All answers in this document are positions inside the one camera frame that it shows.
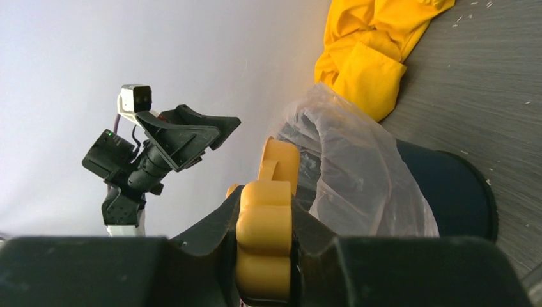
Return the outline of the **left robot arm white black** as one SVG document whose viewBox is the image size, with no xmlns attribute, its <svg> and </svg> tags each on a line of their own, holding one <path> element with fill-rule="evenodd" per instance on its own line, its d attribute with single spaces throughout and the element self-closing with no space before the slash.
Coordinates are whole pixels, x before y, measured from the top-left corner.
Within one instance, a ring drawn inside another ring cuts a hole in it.
<svg viewBox="0 0 542 307">
<path fill-rule="evenodd" d="M 207 149 L 218 149 L 241 124 L 237 117 L 202 115 L 185 104 L 157 116 L 137 113 L 135 121 L 145 141 L 134 146 L 106 129 L 82 160 L 109 186 L 101 211 L 111 237 L 143 237 L 146 194 L 161 195 L 168 173 L 201 162 Z"/>
</svg>

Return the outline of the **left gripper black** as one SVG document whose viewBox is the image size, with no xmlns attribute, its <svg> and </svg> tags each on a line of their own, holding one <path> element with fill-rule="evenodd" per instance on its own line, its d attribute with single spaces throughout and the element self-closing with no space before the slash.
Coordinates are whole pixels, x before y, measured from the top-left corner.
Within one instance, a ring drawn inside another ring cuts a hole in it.
<svg viewBox="0 0 542 307">
<path fill-rule="evenodd" d="M 136 118 L 149 140 L 127 179 L 127 187 L 134 191 L 161 190 L 157 186 L 168 173 L 197 164 L 208 147 L 218 149 L 241 125 L 238 117 L 203 115 L 186 104 L 158 116 L 141 112 Z"/>
</svg>

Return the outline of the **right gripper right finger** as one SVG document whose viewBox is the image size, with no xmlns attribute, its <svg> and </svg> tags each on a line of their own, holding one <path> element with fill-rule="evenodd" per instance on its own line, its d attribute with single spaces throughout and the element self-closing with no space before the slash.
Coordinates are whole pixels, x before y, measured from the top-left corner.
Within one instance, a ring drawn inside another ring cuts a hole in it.
<svg viewBox="0 0 542 307">
<path fill-rule="evenodd" d="M 475 237 L 340 236 L 292 203 L 297 306 L 530 306 L 504 253 Z"/>
</svg>

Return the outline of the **orange plastic litter scoop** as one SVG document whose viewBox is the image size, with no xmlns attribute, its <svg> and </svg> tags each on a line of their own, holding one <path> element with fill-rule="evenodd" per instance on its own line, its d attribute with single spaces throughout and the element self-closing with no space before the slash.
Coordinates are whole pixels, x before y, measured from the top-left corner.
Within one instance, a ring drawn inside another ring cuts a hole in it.
<svg viewBox="0 0 542 307">
<path fill-rule="evenodd" d="M 293 197 L 300 152 L 269 137 L 258 177 L 242 187 L 235 226 L 235 282 L 247 306 L 280 306 L 290 299 Z"/>
</svg>

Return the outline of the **black trash bin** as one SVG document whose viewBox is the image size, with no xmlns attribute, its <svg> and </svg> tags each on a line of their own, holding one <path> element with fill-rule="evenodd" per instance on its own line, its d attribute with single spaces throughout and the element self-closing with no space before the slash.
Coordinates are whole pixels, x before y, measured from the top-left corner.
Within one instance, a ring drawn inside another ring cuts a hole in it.
<svg viewBox="0 0 542 307">
<path fill-rule="evenodd" d="M 452 153 L 396 142 L 401 158 L 433 212 L 439 230 L 437 237 L 497 240 L 496 202 L 480 171 Z"/>
</svg>

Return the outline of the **translucent trash bag liner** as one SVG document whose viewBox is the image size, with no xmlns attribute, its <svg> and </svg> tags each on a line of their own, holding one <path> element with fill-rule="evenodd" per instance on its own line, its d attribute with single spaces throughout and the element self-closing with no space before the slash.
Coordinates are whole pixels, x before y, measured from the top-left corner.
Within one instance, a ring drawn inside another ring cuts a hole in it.
<svg viewBox="0 0 542 307">
<path fill-rule="evenodd" d="M 396 139 L 328 86 L 293 103 L 276 136 L 299 149 L 298 202 L 336 234 L 439 235 Z"/>
</svg>

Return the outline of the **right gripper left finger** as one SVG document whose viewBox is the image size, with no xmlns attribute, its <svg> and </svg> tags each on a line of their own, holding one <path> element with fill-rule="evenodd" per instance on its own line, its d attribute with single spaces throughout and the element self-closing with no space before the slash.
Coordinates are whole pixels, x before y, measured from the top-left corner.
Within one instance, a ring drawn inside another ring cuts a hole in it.
<svg viewBox="0 0 542 307">
<path fill-rule="evenodd" d="M 242 188 L 181 234 L 17 237 L 1 248 L 2 306 L 238 306 Z"/>
</svg>

